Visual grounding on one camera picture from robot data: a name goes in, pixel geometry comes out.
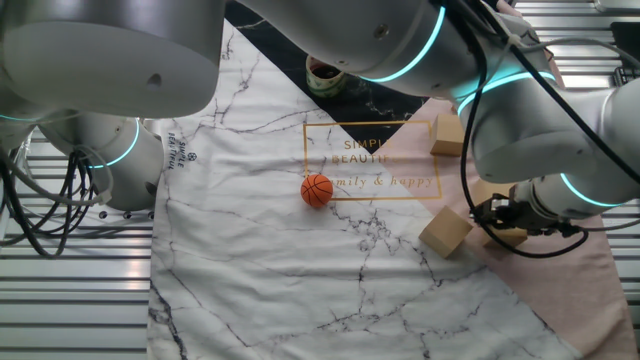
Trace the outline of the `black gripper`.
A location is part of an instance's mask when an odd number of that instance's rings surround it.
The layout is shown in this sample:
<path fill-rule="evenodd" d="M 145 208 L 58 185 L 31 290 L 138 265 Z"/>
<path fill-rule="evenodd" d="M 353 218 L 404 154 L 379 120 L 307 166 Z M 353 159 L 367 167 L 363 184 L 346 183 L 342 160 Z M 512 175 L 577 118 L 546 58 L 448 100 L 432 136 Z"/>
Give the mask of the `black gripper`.
<path fill-rule="evenodd" d="M 493 225 L 500 230 L 519 228 L 529 236 L 550 236 L 558 231 L 557 221 L 536 221 L 536 213 L 529 203 L 507 198 L 488 198 L 474 205 L 470 215 L 478 225 Z"/>

